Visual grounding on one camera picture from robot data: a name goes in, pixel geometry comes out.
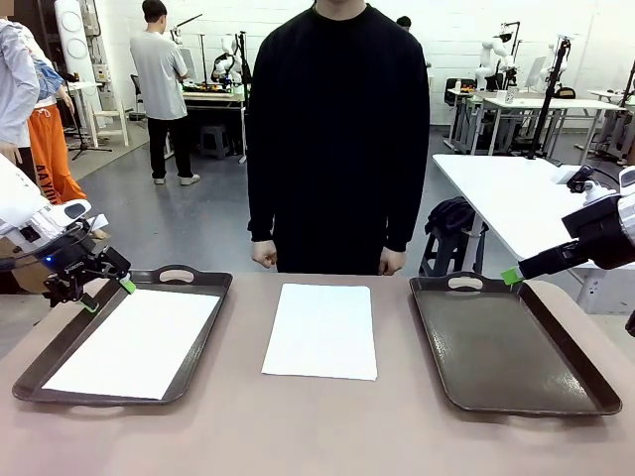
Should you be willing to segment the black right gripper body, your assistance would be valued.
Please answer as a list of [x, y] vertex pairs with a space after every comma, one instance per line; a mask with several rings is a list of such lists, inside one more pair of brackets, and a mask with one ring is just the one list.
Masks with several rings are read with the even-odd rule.
[[618, 201], [617, 196], [606, 196], [562, 219], [575, 241], [571, 249], [573, 257], [592, 261], [604, 270], [623, 265], [623, 231]]

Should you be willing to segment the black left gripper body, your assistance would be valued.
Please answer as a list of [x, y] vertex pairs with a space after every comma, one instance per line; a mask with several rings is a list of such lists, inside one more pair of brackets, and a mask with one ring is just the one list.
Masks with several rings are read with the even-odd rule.
[[49, 293], [82, 293], [85, 284], [107, 277], [90, 234], [84, 228], [68, 229], [42, 248], [42, 264], [49, 270], [44, 286]]

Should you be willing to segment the person's right hand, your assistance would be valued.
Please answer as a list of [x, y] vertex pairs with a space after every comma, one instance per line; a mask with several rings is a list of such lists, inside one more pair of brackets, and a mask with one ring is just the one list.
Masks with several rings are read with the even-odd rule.
[[252, 243], [251, 259], [265, 269], [277, 265], [278, 254], [273, 240]]

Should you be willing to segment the person's left hand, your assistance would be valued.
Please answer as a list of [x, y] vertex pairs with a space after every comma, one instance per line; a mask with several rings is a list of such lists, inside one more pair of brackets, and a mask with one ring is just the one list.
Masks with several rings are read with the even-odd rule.
[[380, 256], [378, 274], [380, 276], [394, 276], [403, 269], [405, 263], [405, 252], [396, 252], [384, 247]]

